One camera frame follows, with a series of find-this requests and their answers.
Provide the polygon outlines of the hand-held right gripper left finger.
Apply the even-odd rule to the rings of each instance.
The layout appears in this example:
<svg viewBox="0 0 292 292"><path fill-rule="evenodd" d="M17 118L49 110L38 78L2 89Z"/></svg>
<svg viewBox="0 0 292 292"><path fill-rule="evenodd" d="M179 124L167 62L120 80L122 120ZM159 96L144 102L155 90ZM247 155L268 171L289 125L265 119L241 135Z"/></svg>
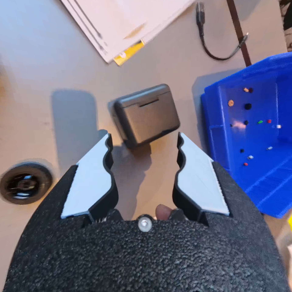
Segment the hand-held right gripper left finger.
<svg viewBox="0 0 292 292"><path fill-rule="evenodd" d="M107 133L77 162L61 219L87 215L90 220L103 220L116 207L119 195L111 171L112 150L112 136Z"/></svg>

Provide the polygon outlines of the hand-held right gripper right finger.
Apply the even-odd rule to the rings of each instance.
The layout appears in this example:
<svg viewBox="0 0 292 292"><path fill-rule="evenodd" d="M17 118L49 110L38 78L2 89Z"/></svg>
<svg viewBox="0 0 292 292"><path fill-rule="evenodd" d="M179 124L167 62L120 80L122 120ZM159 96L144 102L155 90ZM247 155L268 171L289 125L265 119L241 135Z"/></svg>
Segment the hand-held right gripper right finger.
<svg viewBox="0 0 292 292"><path fill-rule="evenodd" d="M173 203L188 220L207 220L206 213L230 216L213 160L184 133L177 138Z"/></svg>

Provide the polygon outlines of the black toy tyre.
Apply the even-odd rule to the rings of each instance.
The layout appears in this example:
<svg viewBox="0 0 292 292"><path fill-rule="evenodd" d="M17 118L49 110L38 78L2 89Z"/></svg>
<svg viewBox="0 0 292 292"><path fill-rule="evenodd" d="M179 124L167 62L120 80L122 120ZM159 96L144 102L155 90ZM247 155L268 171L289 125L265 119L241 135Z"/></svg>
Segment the black toy tyre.
<svg viewBox="0 0 292 292"><path fill-rule="evenodd" d="M10 203L28 205L40 200L53 183L51 172L42 164L26 162L1 177L1 197Z"/></svg>

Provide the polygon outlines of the grey desk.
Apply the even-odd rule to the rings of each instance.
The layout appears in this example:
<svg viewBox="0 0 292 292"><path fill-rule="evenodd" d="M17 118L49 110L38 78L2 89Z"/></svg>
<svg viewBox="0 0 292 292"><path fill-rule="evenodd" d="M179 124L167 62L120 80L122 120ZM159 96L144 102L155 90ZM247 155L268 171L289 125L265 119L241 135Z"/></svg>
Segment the grey desk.
<svg viewBox="0 0 292 292"><path fill-rule="evenodd" d="M227 61L204 52L195 3L119 67L103 60L60 1L1 1L1 179L36 162L51 172L53 187L107 131L123 218L154 216L158 204L173 208L177 132L206 151L200 95L246 64L241 51ZM180 128L128 150L109 104L161 83Z"/></svg>

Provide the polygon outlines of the person's right hand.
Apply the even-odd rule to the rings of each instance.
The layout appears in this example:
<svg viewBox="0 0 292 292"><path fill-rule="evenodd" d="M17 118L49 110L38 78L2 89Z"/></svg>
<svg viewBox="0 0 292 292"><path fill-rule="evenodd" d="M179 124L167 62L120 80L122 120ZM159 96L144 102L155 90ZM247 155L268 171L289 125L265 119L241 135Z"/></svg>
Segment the person's right hand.
<svg viewBox="0 0 292 292"><path fill-rule="evenodd" d="M157 221L166 221L169 219L174 209L171 209L168 206L159 204L155 209L155 217Z"/></svg>

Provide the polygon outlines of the blue plastic bin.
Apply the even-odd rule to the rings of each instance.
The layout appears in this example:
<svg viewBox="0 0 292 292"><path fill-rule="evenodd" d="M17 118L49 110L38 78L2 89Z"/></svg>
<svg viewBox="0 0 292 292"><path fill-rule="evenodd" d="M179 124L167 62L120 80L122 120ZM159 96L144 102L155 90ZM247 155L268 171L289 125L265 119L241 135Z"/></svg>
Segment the blue plastic bin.
<svg viewBox="0 0 292 292"><path fill-rule="evenodd" d="M229 142L228 98L231 88L276 85L279 134L268 162L234 165ZM292 52L267 57L223 78L201 95L211 158L218 162L250 197L261 213L281 218L291 209L292 177Z"/></svg>

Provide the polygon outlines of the dark grey case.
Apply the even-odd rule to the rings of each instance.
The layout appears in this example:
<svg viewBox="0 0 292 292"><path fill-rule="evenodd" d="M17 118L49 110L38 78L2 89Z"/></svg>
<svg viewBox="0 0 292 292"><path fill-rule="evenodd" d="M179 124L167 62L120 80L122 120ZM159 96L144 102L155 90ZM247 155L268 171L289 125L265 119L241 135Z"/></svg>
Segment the dark grey case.
<svg viewBox="0 0 292 292"><path fill-rule="evenodd" d="M170 87L165 83L119 97L108 107L128 149L149 144L181 125Z"/></svg>

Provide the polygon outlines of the small loose brick pieces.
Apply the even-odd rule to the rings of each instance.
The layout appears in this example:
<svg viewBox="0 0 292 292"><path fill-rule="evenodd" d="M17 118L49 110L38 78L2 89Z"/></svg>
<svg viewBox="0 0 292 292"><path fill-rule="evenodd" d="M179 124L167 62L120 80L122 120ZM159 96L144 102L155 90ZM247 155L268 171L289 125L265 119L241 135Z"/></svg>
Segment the small loose brick pieces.
<svg viewBox="0 0 292 292"><path fill-rule="evenodd" d="M263 165L269 158L279 130L276 85L238 86L228 93L229 142L234 165Z"/></svg>

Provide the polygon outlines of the yellow booklet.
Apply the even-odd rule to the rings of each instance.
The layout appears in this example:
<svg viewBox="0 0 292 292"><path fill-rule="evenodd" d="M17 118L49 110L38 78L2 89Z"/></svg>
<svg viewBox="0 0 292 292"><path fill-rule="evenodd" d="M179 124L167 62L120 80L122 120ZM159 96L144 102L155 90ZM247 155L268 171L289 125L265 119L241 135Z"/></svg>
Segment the yellow booklet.
<svg viewBox="0 0 292 292"><path fill-rule="evenodd" d="M117 56L113 58L113 61L118 65L122 66L126 61L128 61L131 57L133 57L140 49L144 47L144 42L141 39L139 42L133 44L128 47Z"/></svg>

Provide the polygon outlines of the car instruction booklet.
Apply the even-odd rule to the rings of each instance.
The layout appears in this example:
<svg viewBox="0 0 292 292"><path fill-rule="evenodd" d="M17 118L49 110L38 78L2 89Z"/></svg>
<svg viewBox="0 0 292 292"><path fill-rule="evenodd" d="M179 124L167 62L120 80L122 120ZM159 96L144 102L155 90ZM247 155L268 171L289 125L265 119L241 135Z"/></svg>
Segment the car instruction booklet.
<svg viewBox="0 0 292 292"><path fill-rule="evenodd" d="M154 39L188 9L192 0L62 0L72 18L104 59Z"/></svg>

